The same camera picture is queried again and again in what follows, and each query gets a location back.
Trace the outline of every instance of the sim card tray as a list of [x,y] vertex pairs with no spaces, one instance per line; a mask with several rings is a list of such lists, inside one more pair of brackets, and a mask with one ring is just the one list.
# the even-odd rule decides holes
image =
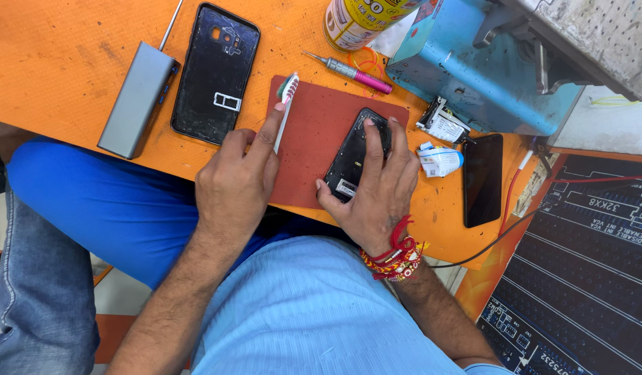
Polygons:
[[[222,102],[218,103],[217,102],[217,98],[220,98],[222,100]],[[226,106],[226,100],[234,100],[235,101],[235,106],[234,107]],[[242,99],[233,98],[232,96],[224,95],[222,93],[214,93],[214,105],[215,106],[224,107],[224,108],[230,109],[230,110],[235,111],[235,112],[240,112],[240,106],[242,105]]]

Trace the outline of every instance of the blue machine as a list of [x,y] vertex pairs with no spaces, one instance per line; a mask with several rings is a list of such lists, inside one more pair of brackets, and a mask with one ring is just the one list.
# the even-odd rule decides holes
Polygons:
[[437,95],[480,132],[551,135],[581,87],[562,85],[538,95],[533,62],[521,59],[509,34],[485,48],[472,44],[490,3],[431,0],[420,8],[386,72],[398,85],[431,101]]

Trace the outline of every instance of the circuit board print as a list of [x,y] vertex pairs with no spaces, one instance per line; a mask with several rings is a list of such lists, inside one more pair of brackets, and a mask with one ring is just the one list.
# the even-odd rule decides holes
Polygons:
[[[642,175],[570,155],[557,180]],[[478,318],[516,374],[642,374],[642,179],[556,182]]]

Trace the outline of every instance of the orange desk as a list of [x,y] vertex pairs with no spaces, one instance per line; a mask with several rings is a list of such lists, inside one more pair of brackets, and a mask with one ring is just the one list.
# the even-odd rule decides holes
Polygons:
[[[267,113],[270,79],[276,74],[297,70],[303,81],[362,95],[362,86],[351,81],[345,85],[343,77],[302,54],[306,49],[345,60],[323,36],[322,16],[328,2],[215,2],[261,30],[238,128],[258,129]],[[186,0],[182,4],[164,49],[181,63],[199,3]],[[157,47],[176,6],[177,0],[0,0],[0,122],[102,152],[96,143],[139,41]],[[177,92],[178,81],[172,93]],[[411,111],[407,125],[411,149],[431,140],[415,130],[426,107],[423,100],[395,86],[390,95],[375,99],[375,107],[379,101]],[[142,156],[133,162],[192,180],[217,147],[173,132],[169,126],[173,104],[170,95]],[[504,196],[525,152],[519,136],[505,135]],[[520,176],[517,193],[524,189],[534,165],[531,161]],[[416,223],[410,231],[417,239],[432,243],[427,255],[459,261],[495,239],[500,223],[466,229],[462,205],[461,172],[443,179],[427,179],[421,172],[411,204]],[[283,208],[333,223],[322,210]],[[487,253],[466,266],[479,269],[486,257]]]

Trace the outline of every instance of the hand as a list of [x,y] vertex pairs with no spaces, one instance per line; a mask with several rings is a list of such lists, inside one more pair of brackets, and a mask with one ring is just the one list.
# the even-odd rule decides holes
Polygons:
[[[367,153],[356,195],[342,203],[323,180],[316,180],[316,198],[351,239],[370,256],[391,249],[390,236],[402,216],[409,214],[411,194],[418,182],[420,161],[409,151],[406,131],[393,117],[388,120],[393,146],[383,166],[379,130],[370,119],[364,122]],[[406,235],[403,231],[400,239]]]
[[[279,169],[273,147],[284,108],[277,103],[258,134],[248,129],[229,132],[222,148],[196,175],[196,231],[226,248],[242,249],[266,211]],[[251,147],[245,153],[247,145]]]

